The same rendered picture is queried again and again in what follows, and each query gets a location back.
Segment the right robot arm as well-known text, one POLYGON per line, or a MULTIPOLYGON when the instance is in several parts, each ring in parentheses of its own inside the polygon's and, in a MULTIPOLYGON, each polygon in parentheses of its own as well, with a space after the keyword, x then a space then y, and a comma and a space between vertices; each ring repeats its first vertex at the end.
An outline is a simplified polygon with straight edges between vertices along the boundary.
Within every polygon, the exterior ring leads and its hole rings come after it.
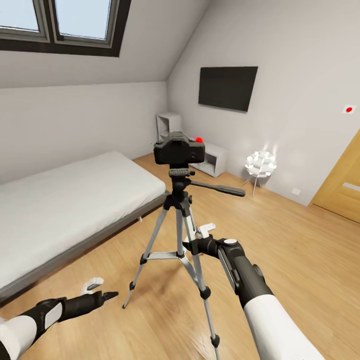
POLYGON ((251 264, 235 239, 213 239, 214 223, 200 226, 199 237, 182 245, 192 255, 220 260, 249 324, 260 360, 325 360, 290 318, 266 284, 261 269, 251 264))

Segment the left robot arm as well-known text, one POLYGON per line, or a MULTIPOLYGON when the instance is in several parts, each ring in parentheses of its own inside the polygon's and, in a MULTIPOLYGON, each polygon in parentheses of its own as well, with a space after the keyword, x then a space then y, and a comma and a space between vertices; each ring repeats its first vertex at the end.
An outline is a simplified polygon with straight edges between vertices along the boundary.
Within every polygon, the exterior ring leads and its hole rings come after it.
POLYGON ((104 283, 95 277, 83 285, 80 296, 50 298, 12 319, 0 323, 0 360, 19 360, 30 347, 56 322, 76 318, 101 307, 119 292, 93 293, 104 283))

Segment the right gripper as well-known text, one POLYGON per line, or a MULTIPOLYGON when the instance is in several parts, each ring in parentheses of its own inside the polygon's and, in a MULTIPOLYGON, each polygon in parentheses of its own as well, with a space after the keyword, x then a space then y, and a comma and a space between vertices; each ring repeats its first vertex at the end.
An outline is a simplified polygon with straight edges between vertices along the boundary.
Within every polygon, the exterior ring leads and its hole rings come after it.
POLYGON ((209 234, 206 238, 197 238, 190 242, 182 242, 182 245, 191 252, 192 255, 206 254, 210 255, 208 247, 210 242, 213 240, 213 235, 209 234))

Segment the digital camera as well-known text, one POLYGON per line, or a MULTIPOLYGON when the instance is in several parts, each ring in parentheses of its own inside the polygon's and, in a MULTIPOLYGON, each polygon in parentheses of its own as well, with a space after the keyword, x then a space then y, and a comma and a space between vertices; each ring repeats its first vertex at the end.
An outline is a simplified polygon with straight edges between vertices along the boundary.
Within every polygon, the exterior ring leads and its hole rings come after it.
POLYGON ((192 139, 181 131, 171 132, 154 144, 156 164, 196 164, 205 161, 206 146, 201 137, 192 139))

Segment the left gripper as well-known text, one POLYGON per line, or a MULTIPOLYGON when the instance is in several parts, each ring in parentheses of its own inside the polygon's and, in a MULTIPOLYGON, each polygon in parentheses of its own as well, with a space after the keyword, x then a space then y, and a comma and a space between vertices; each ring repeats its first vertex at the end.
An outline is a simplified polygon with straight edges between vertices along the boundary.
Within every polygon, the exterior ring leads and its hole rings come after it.
POLYGON ((101 307, 106 301, 119 295, 119 292, 105 292, 102 290, 92 294, 85 294, 75 297, 77 300, 77 311, 73 318, 88 314, 89 312, 101 307))

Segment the camera tripod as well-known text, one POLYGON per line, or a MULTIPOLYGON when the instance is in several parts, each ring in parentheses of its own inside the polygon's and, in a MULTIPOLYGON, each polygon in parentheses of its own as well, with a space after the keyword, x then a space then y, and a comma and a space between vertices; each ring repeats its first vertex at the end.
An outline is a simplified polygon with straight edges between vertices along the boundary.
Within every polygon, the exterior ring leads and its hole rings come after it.
POLYGON ((216 360, 220 360, 218 346, 220 344, 221 338, 215 334, 214 325, 212 321, 211 311, 209 307, 208 298, 211 296, 211 289, 205 285, 204 275, 201 267, 201 262, 199 254, 192 255, 193 265, 186 256, 187 249, 183 246, 183 221, 185 223, 187 237, 185 242, 189 243, 197 238, 199 238, 199 233, 197 233, 198 228, 196 227, 194 217, 192 214, 191 205, 193 203, 192 195, 189 195, 187 191, 184 191, 187 186, 193 185, 198 187, 203 187, 207 189, 214 189, 220 193, 229 194, 237 197, 244 197, 246 195, 244 189, 236 188, 226 185, 215 185, 209 183, 198 182, 190 180, 189 176, 194 176, 195 170, 189 170, 189 164, 170 164, 169 165, 169 177, 171 178, 172 191, 171 194, 168 194, 163 202, 163 207, 161 214, 159 215, 153 233, 150 237, 148 245, 144 254, 142 255, 139 262, 139 269, 136 273, 134 281, 129 285, 129 294, 126 299, 125 304, 122 306, 123 309, 126 308, 126 305, 129 301, 129 298, 132 294, 132 291, 136 287, 137 280, 140 276, 140 273, 143 269, 144 264, 148 260, 168 260, 168 259, 179 259, 186 271, 190 275, 191 279, 196 284, 200 296, 203 299, 204 308, 206 316, 208 319, 208 325, 211 333, 211 343, 214 346, 216 353, 216 360), (156 237, 160 231, 160 228, 166 218, 170 206, 174 206, 176 210, 176 235, 177 235, 177 251, 162 251, 162 252, 150 252, 153 244, 156 240, 156 237))

